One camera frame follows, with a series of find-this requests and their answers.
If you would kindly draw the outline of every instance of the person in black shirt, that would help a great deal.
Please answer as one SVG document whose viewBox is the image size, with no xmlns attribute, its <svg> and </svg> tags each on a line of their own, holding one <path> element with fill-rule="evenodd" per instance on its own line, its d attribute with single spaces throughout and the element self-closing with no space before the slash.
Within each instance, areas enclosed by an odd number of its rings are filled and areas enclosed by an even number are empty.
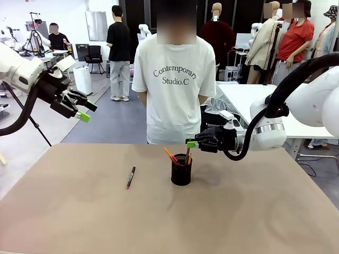
<svg viewBox="0 0 339 254">
<path fill-rule="evenodd" d="M 48 36 L 48 40 L 51 42 L 52 50 L 67 50 L 68 46 L 71 46 L 67 37 L 59 33 L 59 26 L 56 23 L 51 23 L 49 25 L 49 32 L 51 33 Z"/>
<path fill-rule="evenodd" d="M 130 89 L 130 44 L 129 28 L 122 23 L 122 8 L 112 7 L 114 24 L 110 25 L 107 34 L 107 45 L 111 48 L 111 99 L 114 101 L 129 101 Z M 119 74 L 123 77 L 122 89 L 119 87 Z"/>
</svg>

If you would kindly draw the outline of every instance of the black marker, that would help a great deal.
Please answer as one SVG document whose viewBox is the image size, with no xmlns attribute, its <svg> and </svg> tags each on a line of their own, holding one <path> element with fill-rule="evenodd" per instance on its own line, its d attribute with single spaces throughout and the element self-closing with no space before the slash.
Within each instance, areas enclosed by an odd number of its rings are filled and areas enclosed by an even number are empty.
<svg viewBox="0 0 339 254">
<path fill-rule="evenodd" d="M 134 172 L 136 171 L 136 168 L 133 167 L 132 168 L 132 172 L 131 172 L 131 176 L 129 177 L 126 189 L 129 189 L 129 187 L 131 186 L 132 180 L 133 180 L 133 176 L 134 176 Z"/>
</svg>

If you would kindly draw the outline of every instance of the person in white t-shirt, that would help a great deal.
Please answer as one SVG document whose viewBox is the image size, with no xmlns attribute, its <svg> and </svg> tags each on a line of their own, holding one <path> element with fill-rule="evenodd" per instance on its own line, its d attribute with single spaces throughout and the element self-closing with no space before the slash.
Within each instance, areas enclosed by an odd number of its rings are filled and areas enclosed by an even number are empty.
<svg viewBox="0 0 339 254">
<path fill-rule="evenodd" d="M 215 54 L 196 36 L 195 0 L 159 1 L 158 34 L 137 48 L 132 90 L 147 107 L 147 142 L 184 144 L 200 133 L 200 105 L 215 96 Z"/>
</svg>

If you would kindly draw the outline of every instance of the white sneaker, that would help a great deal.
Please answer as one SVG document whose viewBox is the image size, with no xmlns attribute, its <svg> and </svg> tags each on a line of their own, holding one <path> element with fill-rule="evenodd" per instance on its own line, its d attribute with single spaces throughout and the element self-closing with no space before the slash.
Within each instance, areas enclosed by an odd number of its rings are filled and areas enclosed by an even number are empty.
<svg viewBox="0 0 339 254">
<path fill-rule="evenodd" d="M 127 96 L 122 96 L 120 99 L 124 102 L 129 102 L 129 98 Z"/>
<path fill-rule="evenodd" d="M 121 101 L 121 98 L 117 96 L 111 96 L 111 100 L 118 102 Z"/>
</svg>

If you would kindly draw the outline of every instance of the pen holder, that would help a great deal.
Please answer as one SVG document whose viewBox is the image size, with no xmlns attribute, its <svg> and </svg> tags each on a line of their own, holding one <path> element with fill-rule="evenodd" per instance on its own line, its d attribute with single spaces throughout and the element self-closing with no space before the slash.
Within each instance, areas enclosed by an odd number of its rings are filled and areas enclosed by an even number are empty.
<svg viewBox="0 0 339 254">
<path fill-rule="evenodd" d="M 192 158 L 188 165 L 185 165 L 186 155 L 180 153 L 174 156 L 178 160 L 178 165 L 172 162 L 171 181 L 175 185 L 185 186 L 191 182 Z"/>
</svg>

